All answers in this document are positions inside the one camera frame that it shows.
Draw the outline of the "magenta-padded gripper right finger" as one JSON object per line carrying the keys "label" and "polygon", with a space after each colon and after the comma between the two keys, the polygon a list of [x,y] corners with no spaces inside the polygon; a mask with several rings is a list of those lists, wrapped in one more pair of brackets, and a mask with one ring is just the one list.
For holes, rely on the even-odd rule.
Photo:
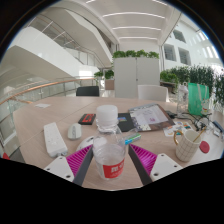
{"label": "magenta-padded gripper right finger", "polygon": [[147,185],[182,169],[165,153],[156,155],[134,144],[129,145],[128,154],[143,185]]}

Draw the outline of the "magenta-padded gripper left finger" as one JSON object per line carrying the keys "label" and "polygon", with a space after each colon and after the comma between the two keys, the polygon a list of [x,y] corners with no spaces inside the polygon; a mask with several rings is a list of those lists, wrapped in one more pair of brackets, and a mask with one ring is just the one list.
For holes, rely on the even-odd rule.
{"label": "magenta-padded gripper left finger", "polygon": [[58,156],[44,170],[81,186],[92,158],[92,146],[89,145],[67,157]]}

